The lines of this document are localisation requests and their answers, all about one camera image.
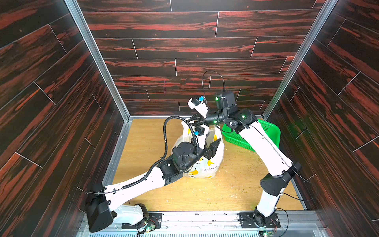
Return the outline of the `white plastic bag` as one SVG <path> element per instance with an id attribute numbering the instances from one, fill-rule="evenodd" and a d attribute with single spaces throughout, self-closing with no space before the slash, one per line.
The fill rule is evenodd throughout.
<path id="1" fill-rule="evenodd" d="M 191 178 L 211 178 L 224 157 L 225 144 L 221 131 L 206 125 L 189 127 L 181 122 L 183 134 L 178 138 L 171 154 L 175 162 Z"/>

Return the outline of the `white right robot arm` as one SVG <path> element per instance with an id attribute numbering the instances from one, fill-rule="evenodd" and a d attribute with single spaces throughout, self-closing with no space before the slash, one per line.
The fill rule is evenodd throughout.
<path id="1" fill-rule="evenodd" d="M 288 183 L 301 169 L 300 163 L 292 162 L 268 137 L 259 120 L 249 109 L 239 109 L 231 91 L 216 94 L 217 111 L 210 112 L 204 96 L 188 101 L 188 106 L 196 109 L 194 117 L 198 124 L 225 124 L 239 134 L 259 155 L 268 169 L 268 174 L 260 181 L 263 189 L 260 202 L 254 210 L 254 218 L 259 227 L 266 225 L 276 210 L 280 195 Z"/>

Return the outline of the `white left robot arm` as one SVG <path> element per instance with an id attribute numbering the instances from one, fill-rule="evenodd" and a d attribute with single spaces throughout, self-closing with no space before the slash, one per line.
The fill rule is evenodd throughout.
<path id="1" fill-rule="evenodd" d="M 126 210 L 122 210 L 121 206 L 141 194 L 181 179 L 202 157 L 211 159 L 220 154 L 221 144 L 221 138 L 204 149 L 190 142 L 181 142 L 172 149 L 168 158 L 155 162 L 144 174 L 114 185 L 94 184 L 87 192 L 85 202 L 89 231 L 101 231 L 121 217 L 131 225 L 144 223 L 149 215 L 144 205 L 128 206 Z"/>

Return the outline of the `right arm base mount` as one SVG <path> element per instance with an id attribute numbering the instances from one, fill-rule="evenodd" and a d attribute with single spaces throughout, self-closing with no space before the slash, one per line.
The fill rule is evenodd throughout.
<path id="1" fill-rule="evenodd" d="M 273 237 L 277 233 L 278 228 L 281 227 L 275 211 L 270 216 L 265 217 L 257 208 L 253 212 L 238 213 L 237 221 L 243 229 L 258 229 L 260 237 Z"/>

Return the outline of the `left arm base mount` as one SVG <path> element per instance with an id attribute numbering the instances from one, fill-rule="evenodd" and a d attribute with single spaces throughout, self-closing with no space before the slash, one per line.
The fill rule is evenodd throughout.
<path id="1" fill-rule="evenodd" d="M 161 229 L 163 214 L 159 212 L 148 212 L 142 203 L 136 205 L 122 205 L 121 228 L 123 230 L 136 230 L 139 234 L 146 234 L 157 229 Z"/>

